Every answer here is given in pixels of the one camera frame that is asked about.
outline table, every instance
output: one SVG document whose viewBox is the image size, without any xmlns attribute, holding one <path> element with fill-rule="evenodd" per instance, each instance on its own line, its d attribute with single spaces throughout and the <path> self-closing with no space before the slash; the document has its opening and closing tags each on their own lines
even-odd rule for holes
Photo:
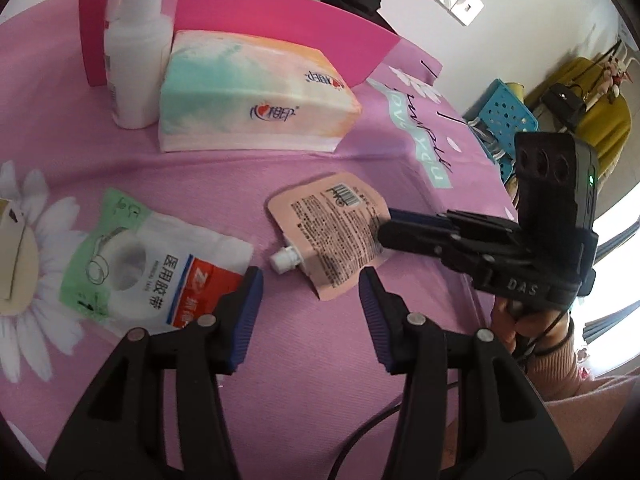
<svg viewBox="0 0 640 480">
<path fill-rule="evenodd" d="M 19 326 L 22 341 L 20 370 L 10 374 L 15 382 L 0 373 L 0 411 L 46 457 L 113 348 L 88 322 L 82 328 L 65 322 L 61 344 L 51 326 L 34 326 L 34 312 L 56 306 L 64 258 L 46 258 L 54 240 L 70 244 L 69 238 L 77 241 L 90 231 L 104 191 L 116 187 L 156 211 L 254 244 L 253 263 L 265 272 L 264 301 L 247 359 L 221 392 L 232 446 L 245 480 L 325 478 L 347 436 L 397 397 L 402 378 L 386 375 L 376 361 L 356 290 L 321 303 L 300 272 L 277 276 L 268 268 L 268 256 L 282 241 L 266 215 L 266 200 L 284 187 L 351 171 L 390 207 L 513 215 L 499 173 L 444 97 L 425 89 L 419 96 L 401 71 L 383 64 L 370 77 L 412 96 L 414 113 L 454 168 L 449 189 L 430 186 L 405 131 L 380 129 L 390 121 L 386 105 L 371 113 L 366 108 L 334 154 L 161 154 L 154 126 L 117 129 L 106 88 L 87 86 L 76 3 L 49 0 L 0 27 L 0 194 L 20 192 L 41 257 L 40 300 L 20 316 L 0 317 L 2 336 L 9 325 Z M 354 92 L 361 102 L 386 99 L 367 82 Z M 436 261 L 395 254 L 380 277 L 410 309 L 447 330 L 471 333 L 488 319 L 491 298 Z M 7 347 L 0 339 L 3 367 L 11 360 Z M 390 419 L 362 440 L 341 478 L 380 478 L 394 423 Z M 175 428 L 168 436 L 175 451 Z"/>
</svg>

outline red label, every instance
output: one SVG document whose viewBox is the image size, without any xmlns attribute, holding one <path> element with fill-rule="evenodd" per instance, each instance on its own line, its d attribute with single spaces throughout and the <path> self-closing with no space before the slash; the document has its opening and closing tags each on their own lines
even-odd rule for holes
<svg viewBox="0 0 640 480">
<path fill-rule="evenodd" d="M 235 291 L 241 282 L 240 274 L 194 258 L 182 291 L 178 292 L 172 325 L 183 328 L 193 319 L 211 314 L 220 297 Z"/>
</svg>

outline tissue pack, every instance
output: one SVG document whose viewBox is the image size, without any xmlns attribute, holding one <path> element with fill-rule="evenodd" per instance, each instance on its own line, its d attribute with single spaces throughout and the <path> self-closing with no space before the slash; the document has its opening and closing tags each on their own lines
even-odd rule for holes
<svg viewBox="0 0 640 480">
<path fill-rule="evenodd" d="M 160 147 L 332 152 L 361 111 L 319 50 L 183 30 L 161 89 Z"/>
</svg>

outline hand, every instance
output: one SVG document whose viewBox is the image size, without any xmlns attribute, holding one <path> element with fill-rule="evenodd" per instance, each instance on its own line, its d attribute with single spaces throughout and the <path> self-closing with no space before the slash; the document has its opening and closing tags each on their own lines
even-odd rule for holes
<svg viewBox="0 0 640 480">
<path fill-rule="evenodd" d="M 507 312 L 508 304 L 509 300 L 495 298 L 494 309 L 491 312 L 491 330 L 507 347 L 510 353 L 513 353 L 516 348 L 516 334 L 523 335 L 527 338 L 538 337 L 556 320 L 559 314 L 559 312 L 555 310 L 545 310 L 544 312 L 530 314 L 516 321 L 511 314 Z M 569 314 L 567 313 L 558 324 L 551 329 L 549 334 L 538 342 L 536 349 L 544 350 L 557 345 L 562 342 L 568 332 Z"/>
</svg>

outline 心相印 logo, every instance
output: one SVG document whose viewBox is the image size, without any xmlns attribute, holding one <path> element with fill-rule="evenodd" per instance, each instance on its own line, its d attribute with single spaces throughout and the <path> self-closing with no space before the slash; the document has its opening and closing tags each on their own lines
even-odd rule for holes
<svg viewBox="0 0 640 480">
<path fill-rule="evenodd" d="M 310 70 L 305 74 L 305 77 L 306 81 L 309 83 L 323 83 L 325 85 L 331 85 L 338 90 L 342 90 L 344 88 L 344 83 L 342 81 L 328 74 L 311 72 Z"/>
<path fill-rule="evenodd" d="M 255 105 L 251 108 L 251 118 L 257 118 L 261 121 L 282 121 L 286 122 L 287 119 L 293 117 L 298 110 L 298 106 L 295 108 L 285 108 L 282 106 L 271 106 L 268 103 L 261 105 Z"/>
</svg>

